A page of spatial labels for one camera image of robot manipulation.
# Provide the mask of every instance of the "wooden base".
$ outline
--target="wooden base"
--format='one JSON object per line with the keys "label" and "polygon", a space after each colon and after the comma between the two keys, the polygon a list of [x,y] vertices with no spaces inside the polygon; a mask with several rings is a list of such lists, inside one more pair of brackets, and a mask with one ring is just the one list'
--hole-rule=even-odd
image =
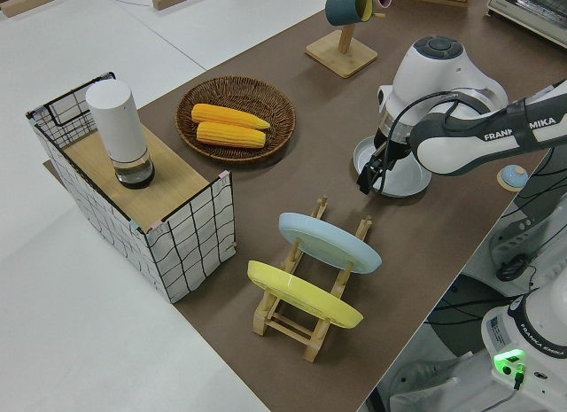
{"label": "wooden base", "polygon": [[346,51],[339,49],[343,31],[336,30],[307,46],[306,54],[318,60],[334,73],[348,78],[372,63],[378,54],[356,39],[349,39]]}
{"label": "wooden base", "polygon": [[208,181],[150,130],[144,128],[156,175],[147,188],[120,184],[97,131],[65,148],[65,153],[144,232],[208,185]]}
{"label": "wooden base", "polygon": [[[327,207],[327,197],[322,197],[317,201],[316,209],[311,213],[311,216],[316,219],[321,219]],[[368,233],[372,221],[370,217],[363,219],[356,230],[356,237],[363,240]],[[303,256],[303,252],[299,249],[299,241],[294,244],[290,252],[288,253],[285,261],[282,263],[280,269],[293,275],[299,261]],[[332,295],[340,299],[348,282],[348,278],[351,275],[353,269],[353,264],[350,264],[347,268],[339,270],[337,279],[333,284],[330,291]],[[294,322],[291,319],[277,313],[278,306],[280,305],[280,299],[271,294],[268,291],[264,291],[264,296],[256,311],[254,312],[254,318],[252,323],[253,331],[263,336],[266,333],[266,329],[269,327],[279,330],[283,334],[291,337],[302,344],[305,344],[306,349],[303,353],[305,360],[313,362],[315,357],[319,353],[322,347],[322,343],[327,336],[327,331],[330,327],[330,321],[319,319],[315,328],[309,330],[304,326]]]}
{"label": "wooden base", "polygon": [[8,18],[19,15],[20,13],[30,11],[36,7],[52,2],[53,0],[8,0],[0,4],[2,12]]}

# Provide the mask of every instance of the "white cylindrical container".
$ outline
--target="white cylindrical container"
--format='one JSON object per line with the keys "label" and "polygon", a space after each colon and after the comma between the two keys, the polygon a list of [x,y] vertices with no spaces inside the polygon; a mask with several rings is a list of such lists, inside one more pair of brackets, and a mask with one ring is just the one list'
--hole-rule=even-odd
{"label": "white cylindrical container", "polygon": [[114,79],[96,82],[87,89],[86,100],[120,183],[146,187],[155,168],[130,87]]}

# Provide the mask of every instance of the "toaster oven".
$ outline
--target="toaster oven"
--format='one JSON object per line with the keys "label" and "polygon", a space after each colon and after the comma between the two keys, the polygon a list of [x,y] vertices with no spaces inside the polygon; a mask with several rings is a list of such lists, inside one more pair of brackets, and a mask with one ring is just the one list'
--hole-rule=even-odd
{"label": "toaster oven", "polygon": [[488,9],[567,48],[567,0],[489,0]]}

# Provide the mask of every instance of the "grid-pattern storage box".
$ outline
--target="grid-pattern storage box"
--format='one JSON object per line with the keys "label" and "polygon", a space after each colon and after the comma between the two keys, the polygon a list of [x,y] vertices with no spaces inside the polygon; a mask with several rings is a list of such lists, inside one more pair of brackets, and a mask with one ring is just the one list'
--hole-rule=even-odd
{"label": "grid-pattern storage box", "polygon": [[85,93],[93,82],[108,78],[114,75],[103,74],[27,117],[60,181],[92,226],[173,303],[236,252],[232,177],[224,172],[205,182],[150,228],[140,227],[67,153],[95,134]]}

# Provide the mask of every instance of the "blue mug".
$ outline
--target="blue mug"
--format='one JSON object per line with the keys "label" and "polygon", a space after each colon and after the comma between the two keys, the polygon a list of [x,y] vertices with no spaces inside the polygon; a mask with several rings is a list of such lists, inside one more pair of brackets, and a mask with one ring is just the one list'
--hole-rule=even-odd
{"label": "blue mug", "polygon": [[373,11],[373,0],[327,0],[325,3],[325,16],[333,26],[366,22]]}

